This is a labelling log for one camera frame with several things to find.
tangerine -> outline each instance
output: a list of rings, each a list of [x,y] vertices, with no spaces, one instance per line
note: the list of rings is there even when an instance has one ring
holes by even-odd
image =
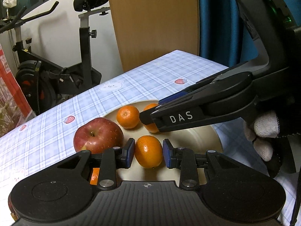
[[[143,111],[148,110],[153,107],[156,107],[156,106],[158,106],[158,104],[155,104],[155,103],[149,104],[144,108]],[[155,123],[144,125],[144,126],[150,133],[158,133],[159,132],[159,129],[157,128]]]
[[[97,185],[99,170],[100,168],[93,168],[90,184]]]
[[[139,122],[139,110],[132,105],[126,105],[121,107],[116,116],[117,122],[125,129],[131,129],[136,127]]]
[[[163,159],[163,149],[160,141],[150,135],[138,138],[135,144],[135,157],[144,168],[159,166]]]

bike handlebar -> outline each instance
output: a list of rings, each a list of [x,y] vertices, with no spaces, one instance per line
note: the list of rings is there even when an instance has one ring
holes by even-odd
[[[24,6],[16,15],[16,17],[7,25],[4,27],[0,28],[0,34],[3,33],[4,31],[8,31],[14,27],[14,25],[20,20],[22,14],[25,12],[27,9],[26,6]]]
[[[22,24],[24,24],[24,23],[26,23],[28,21],[31,21],[31,20],[34,20],[34,19],[37,19],[37,18],[40,18],[40,17],[43,17],[45,15],[48,15],[48,14],[52,13],[55,10],[55,8],[57,7],[58,4],[59,4],[59,2],[56,1],[53,4],[52,8],[49,11],[46,11],[46,12],[43,12],[43,13],[39,13],[39,14],[31,16],[31,17],[29,17],[27,19],[22,19]]]

brown cabinet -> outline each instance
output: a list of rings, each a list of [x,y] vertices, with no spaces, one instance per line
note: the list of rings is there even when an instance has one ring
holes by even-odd
[[[109,0],[124,72],[176,49],[199,54],[198,0]]]

tablecloth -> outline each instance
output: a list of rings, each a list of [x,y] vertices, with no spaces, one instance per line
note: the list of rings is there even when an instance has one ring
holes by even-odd
[[[13,186],[19,180],[74,154],[73,136],[80,126],[122,105],[162,99],[225,68],[176,50],[100,84],[0,138],[0,225],[13,223],[7,206]],[[267,174],[252,143],[244,137],[241,118],[213,127],[225,155]],[[289,225],[297,174],[279,173],[276,179],[285,188],[287,196],[279,220]]]

beige plate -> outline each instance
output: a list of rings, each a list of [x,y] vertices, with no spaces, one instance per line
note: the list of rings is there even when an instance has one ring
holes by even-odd
[[[158,100],[147,100],[132,103],[140,112],[145,106],[151,103],[158,103]],[[118,109],[105,115],[105,118],[110,119],[118,124],[116,120]],[[216,131],[211,126],[205,127],[195,127],[185,130],[179,130],[169,133],[149,133],[142,123],[133,129],[122,128],[125,142],[129,138],[134,138],[137,140],[139,137],[144,135],[152,135],[160,140],[161,144],[164,139],[169,139],[174,147],[184,146],[186,148],[192,149],[195,153],[204,154],[209,149],[217,150],[222,152],[222,145],[219,140],[219,136]],[[202,168],[198,168],[200,184],[205,184],[206,179],[204,171]],[[134,157],[132,165],[129,169],[118,169],[117,170],[118,180],[131,180],[131,181],[176,181],[177,186],[179,186],[180,180],[180,170],[178,169],[168,169],[165,166],[164,159],[159,167],[145,169],[139,165],[136,158]]]

